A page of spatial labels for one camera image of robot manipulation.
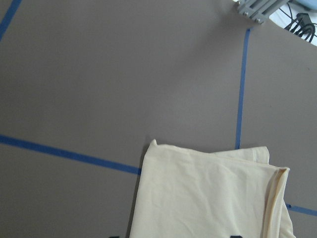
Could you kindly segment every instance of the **blue tape strip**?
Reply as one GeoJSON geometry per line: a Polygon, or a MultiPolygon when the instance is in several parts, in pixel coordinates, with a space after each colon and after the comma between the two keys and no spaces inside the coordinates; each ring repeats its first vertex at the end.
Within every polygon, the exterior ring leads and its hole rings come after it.
{"type": "Polygon", "coordinates": [[[315,210],[311,210],[311,209],[308,209],[305,207],[292,206],[291,204],[288,204],[288,203],[286,203],[286,207],[289,211],[300,212],[300,213],[304,213],[306,215],[311,215],[311,216],[317,217],[317,211],[315,211],[315,210]]]}
{"type": "Polygon", "coordinates": [[[244,37],[235,149],[240,149],[244,85],[245,85],[245,79],[246,79],[248,44],[249,44],[250,32],[251,32],[251,28],[247,29],[245,37],[244,37]]]}
{"type": "Polygon", "coordinates": [[[4,35],[5,31],[9,27],[9,24],[10,24],[11,20],[13,19],[15,12],[18,10],[21,2],[22,2],[22,0],[13,0],[11,2],[10,7],[6,11],[4,18],[2,19],[2,22],[0,23],[0,41],[1,41],[2,36],[4,35]]]}
{"type": "Polygon", "coordinates": [[[99,159],[92,156],[77,154],[77,153],[66,151],[66,150],[56,149],[50,146],[36,144],[36,143],[28,142],[25,140],[14,139],[4,135],[0,135],[0,143],[23,148],[23,149],[42,152],[49,155],[55,155],[55,156],[59,156],[59,157],[63,157],[63,158],[71,159],[71,160],[76,160],[76,161],[80,161],[80,162],[84,162],[88,164],[98,165],[98,166],[106,167],[113,170],[120,170],[120,171],[131,173],[131,174],[136,174],[136,175],[141,174],[141,169],[134,166],[129,166],[129,165],[121,164],[121,163],[103,160],[103,159],[99,159]]]}

